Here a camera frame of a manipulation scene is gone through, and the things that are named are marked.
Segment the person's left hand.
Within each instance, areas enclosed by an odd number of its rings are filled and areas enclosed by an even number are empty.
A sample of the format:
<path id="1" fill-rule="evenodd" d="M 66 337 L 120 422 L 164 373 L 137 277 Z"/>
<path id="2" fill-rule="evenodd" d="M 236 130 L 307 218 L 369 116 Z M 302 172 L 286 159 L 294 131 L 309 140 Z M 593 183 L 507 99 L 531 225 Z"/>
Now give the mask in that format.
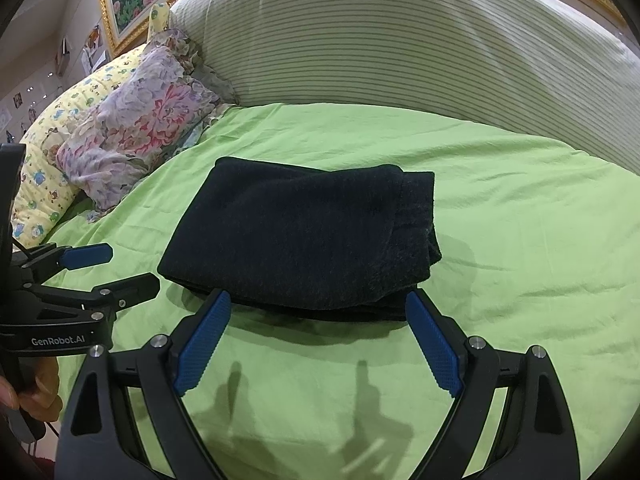
<path id="1" fill-rule="evenodd" d="M 34 364 L 34 383 L 30 388 L 17 392 L 5 377 L 1 378 L 1 403 L 13 411 L 22 408 L 40 422 L 56 422 L 63 408 L 58 388 L 58 360 L 54 356 L 38 358 Z"/>

